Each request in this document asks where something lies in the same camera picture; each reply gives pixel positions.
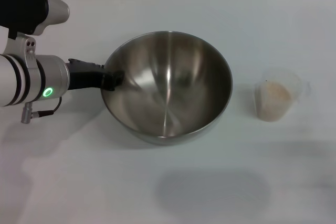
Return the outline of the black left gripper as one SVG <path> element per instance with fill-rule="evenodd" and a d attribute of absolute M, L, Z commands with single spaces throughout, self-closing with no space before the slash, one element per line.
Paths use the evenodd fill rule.
<path fill-rule="evenodd" d="M 70 75 L 68 90 L 101 88 L 101 90 L 114 91 L 115 86 L 122 86 L 124 83 L 124 71 L 105 73 L 103 65 L 78 59 L 69 59 L 66 65 Z"/>

